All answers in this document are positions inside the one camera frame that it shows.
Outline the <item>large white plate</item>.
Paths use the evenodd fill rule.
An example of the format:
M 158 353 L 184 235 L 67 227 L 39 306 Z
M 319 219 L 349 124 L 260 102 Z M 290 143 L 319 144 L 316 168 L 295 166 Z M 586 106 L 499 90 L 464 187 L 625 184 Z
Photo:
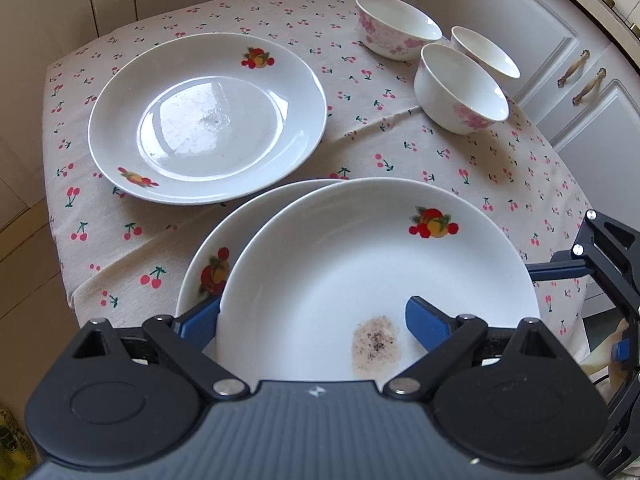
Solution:
M 180 287 L 176 315 L 185 314 L 207 298 L 221 296 L 239 256 L 273 216 L 306 194 L 337 183 L 340 180 L 289 183 L 236 208 L 208 234 L 192 258 Z

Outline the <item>stained white plate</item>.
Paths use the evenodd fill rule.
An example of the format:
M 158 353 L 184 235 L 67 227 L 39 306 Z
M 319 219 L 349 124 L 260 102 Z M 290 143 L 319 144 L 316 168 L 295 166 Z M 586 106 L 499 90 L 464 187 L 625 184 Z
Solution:
M 216 361 L 262 380 L 387 382 L 423 356 L 405 308 L 513 327 L 537 316 L 524 263 L 470 203 L 394 178 L 331 184 L 272 217 L 232 268 Z

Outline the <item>small white deep plate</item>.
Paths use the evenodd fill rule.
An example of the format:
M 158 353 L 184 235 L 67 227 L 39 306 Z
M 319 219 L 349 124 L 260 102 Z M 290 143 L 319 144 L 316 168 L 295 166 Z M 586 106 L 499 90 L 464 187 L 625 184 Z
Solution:
M 206 32 L 122 66 L 96 99 L 87 138 L 96 168 L 125 193 L 207 205 L 292 174 L 318 148 L 327 119 L 321 82 L 295 53 Z

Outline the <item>white bowl pink flowers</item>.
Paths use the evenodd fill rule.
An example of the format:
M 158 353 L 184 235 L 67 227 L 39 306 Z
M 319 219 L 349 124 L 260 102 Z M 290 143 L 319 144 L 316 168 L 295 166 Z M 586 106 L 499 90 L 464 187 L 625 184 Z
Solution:
M 427 44 L 442 39 L 428 15 L 401 0 L 355 0 L 356 33 L 363 45 L 393 61 L 412 61 Z

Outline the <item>white cabinet row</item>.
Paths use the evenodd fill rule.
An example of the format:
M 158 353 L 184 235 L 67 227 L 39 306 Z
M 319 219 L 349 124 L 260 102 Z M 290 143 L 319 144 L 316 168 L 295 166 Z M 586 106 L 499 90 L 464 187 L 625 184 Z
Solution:
M 1 189 L 6 212 L 32 206 L 44 195 L 41 90 L 57 96 L 55 63 L 88 42 L 109 66 L 124 62 L 125 28 L 153 21 L 166 37 L 211 29 L 203 14 L 213 0 L 1 0 Z M 600 54 L 612 44 L 639 54 L 624 21 L 598 0 L 405 0 L 420 6 L 442 28 L 462 25 L 481 32 L 514 58 L 522 78 L 508 89 L 538 120 L 558 100 L 552 79 L 581 50 Z

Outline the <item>yellow plastic bag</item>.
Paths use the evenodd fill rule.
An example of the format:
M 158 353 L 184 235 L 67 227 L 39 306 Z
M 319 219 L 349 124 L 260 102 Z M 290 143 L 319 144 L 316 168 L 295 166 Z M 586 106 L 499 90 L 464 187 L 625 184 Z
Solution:
M 1 480 L 25 479 L 37 465 L 32 441 L 3 405 L 0 406 L 0 453 Z

